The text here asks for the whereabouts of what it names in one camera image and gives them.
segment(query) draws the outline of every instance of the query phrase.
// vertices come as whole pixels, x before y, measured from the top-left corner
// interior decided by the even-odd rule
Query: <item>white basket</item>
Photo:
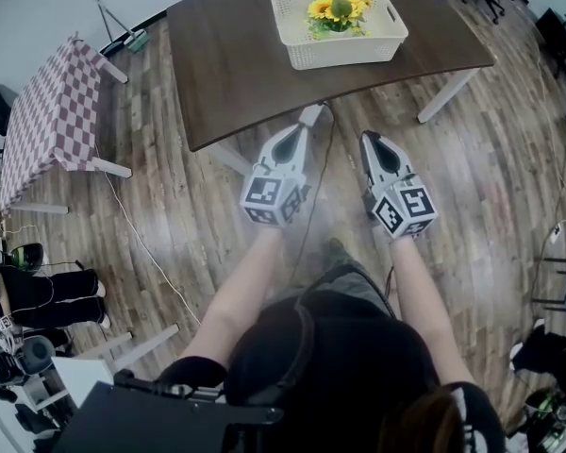
[[[313,0],[271,0],[276,27],[287,46],[291,65],[303,71],[334,65],[386,62],[394,57],[408,30],[390,0],[373,0],[361,26],[370,36],[332,37],[317,41],[308,30],[308,5]]]

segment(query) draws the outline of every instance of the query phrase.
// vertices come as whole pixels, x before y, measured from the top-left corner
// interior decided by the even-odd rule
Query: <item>power outlet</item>
[[[556,226],[554,226],[554,229],[551,232],[551,235],[549,237],[549,241],[551,243],[555,243],[559,236],[562,234],[562,225],[561,224],[557,224]]]

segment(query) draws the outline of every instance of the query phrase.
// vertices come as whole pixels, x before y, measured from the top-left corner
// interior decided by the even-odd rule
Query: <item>checkered tablecloth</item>
[[[0,209],[8,213],[55,163],[94,171],[94,128],[105,58],[70,37],[14,102],[5,141]]]

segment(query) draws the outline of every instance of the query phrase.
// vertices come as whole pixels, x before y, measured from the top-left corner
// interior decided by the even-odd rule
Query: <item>hair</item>
[[[377,453],[463,453],[463,422],[448,388],[438,387],[390,413],[379,433]]]

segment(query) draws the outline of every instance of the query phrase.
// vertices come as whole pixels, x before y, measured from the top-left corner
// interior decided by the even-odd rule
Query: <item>white shoe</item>
[[[524,347],[524,343],[517,343],[509,351],[509,369],[511,369],[512,371],[516,370],[515,366],[513,365],[513,358],[515,358],[518,355],[518,353],[523,347]]]
[[[543,329],[545,328],[545,319],[537,319],[532,329],[535,330],[538,327],[543,327]]]
[[[104,297],[107,295],[107,290],[105,289],[105,285],[100,280],[98,281],[98,288],[96,289],[96,296],[97,297]]]
[[[102,328],[111,328],[111,320],[105,313],[103,314],[103,320],[99,323],[99,326]]]

